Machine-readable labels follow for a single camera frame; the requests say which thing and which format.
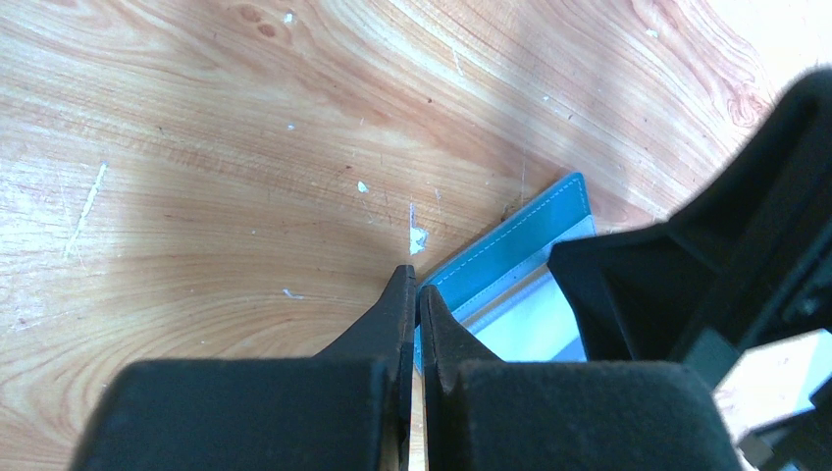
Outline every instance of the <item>wood grain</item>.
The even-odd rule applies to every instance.
[[[666,217],[832,58],[768,3],[3,2],[0,467],[65,467],[136,359],[315,353],[568,172]]]

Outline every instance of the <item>teal wallet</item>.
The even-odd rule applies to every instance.
[[[570,174],[439,267],[453,317],[506,361],[584,361],[578,327],[546,261],[562,240],[594,236],[586,184]],[[414,361],[421,369],[420,332]]]

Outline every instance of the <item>scratch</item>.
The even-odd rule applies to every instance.
[[[428,232],[416,227],[416,208],[410,203],[410,255],[425,250],[425,242],[428,241]]]
[[[290,298],[292,298],[292,299],[305,299],[305,297],[304,297],[304,296],[301,296],[301,295],[299,295],[299,294],[292,294],[292,293],[291,293],[291,291],[289,291],[289,290],[288,290],[288,288],[284,288],[284,294],[285,294],[287,297],[290,297]]]
[[[64,247],[64,258],[67,258],[70,255],[70,252],[72,252],[73,247],[78,240],[78,236],[80,236],[80,232],[86,226],[86,217],[92,209],[92,202],[95,201],[95,196],[97,196],[98,192],[101,191],[101,183],[104,180],[104,174],[107,172],[107,167],[109,165],[110,164],[107,162],[101,162],[101,167],[98,168],[98,176],[95,177],[95,183],[93,183],[92,187],[89,189],[89,194],[86,196],[86,202],[83,203],[83,209],[80,210],[80,217],[78,218],[76,231],[70,236],[70,239],[67,240],[67,245]]]
[[[459,65],[459,56],[456,55],[456,49],[451,49],[450,52],[453,53],[453,63],[456,64],[456,72],[460,77],[465,77],[465,73],[462,72],[462,66]]]
[[[442,199],[442,194],[440,193],[438,188],[434,188],[434,194],[437,196],[437,209],[440,210],[440,216],[442,215],[442,204],[440,200]]]
[[[372,215],[372,214],[370,214],[370,209],[367,207],[367,203],[365,203],[365,202],[364,202],[364,200],[362,199],[362,200],[361,200],[361,204],[363,204],[363,205],[364,205],[364,211],[366,211],[366,212],[367,212],[367,217],[368,217],[368,218],[370,218],[370,221],[369,221],[367,224],[373,224],[373,223],[375,223],[375,222],[376,222],[376,220],[375,220],[375,219],[373,219],[373,215]]]

